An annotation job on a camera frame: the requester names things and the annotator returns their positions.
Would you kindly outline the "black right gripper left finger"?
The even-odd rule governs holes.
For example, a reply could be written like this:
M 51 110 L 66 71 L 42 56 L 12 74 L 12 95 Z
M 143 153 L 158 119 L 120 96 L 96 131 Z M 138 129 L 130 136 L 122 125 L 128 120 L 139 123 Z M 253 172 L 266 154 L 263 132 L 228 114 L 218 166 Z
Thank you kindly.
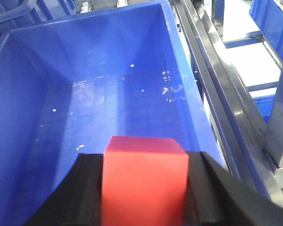
M 102 154 L 80 153 L 71 170 L 25 226 L 100 226 Z

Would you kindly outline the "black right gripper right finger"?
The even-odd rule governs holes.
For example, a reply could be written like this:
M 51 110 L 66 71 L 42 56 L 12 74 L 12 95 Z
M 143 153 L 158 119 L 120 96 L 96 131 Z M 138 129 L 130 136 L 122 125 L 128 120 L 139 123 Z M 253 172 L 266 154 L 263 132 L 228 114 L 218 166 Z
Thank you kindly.
M 185 226 L 283 226 L 283 208 L 233 177 L 206 152 L 188 152 Z

